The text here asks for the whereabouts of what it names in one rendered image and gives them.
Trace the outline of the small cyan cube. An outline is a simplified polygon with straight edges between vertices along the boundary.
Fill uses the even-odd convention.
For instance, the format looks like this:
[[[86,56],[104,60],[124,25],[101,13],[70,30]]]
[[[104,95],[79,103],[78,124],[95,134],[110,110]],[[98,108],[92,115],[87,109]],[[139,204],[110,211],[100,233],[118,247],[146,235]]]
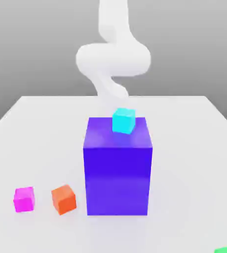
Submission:
[[[134,109],[118,108],[112,116],[112,131],[131,134],[135,121]]]

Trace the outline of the small orange cube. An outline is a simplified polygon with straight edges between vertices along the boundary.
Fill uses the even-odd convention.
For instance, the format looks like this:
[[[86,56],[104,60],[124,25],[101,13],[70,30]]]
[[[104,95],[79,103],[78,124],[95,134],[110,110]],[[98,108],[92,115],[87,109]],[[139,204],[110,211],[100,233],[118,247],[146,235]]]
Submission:
[[[51,191],[52,201],[59,215],[77,208],[76,195],[69,185],[63,185]]]

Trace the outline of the small magenta cube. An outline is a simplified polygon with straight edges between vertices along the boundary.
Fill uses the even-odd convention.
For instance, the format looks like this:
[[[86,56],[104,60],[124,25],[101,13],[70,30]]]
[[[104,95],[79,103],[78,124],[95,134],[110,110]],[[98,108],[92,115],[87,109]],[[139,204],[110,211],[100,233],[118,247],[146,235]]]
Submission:
[[[14,194],[14,207],[16,212],[33,211],[35,208],[34,188],[16,188]]]

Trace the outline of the large purple box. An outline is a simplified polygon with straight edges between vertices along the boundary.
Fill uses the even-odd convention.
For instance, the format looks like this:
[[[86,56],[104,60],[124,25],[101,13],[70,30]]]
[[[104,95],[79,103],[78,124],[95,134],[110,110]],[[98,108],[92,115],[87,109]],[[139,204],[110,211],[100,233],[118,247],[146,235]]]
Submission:
[[[83,145],[88,215],[147,215],[152,142],[145,118],[131,134],[111,118],[90,117]]]

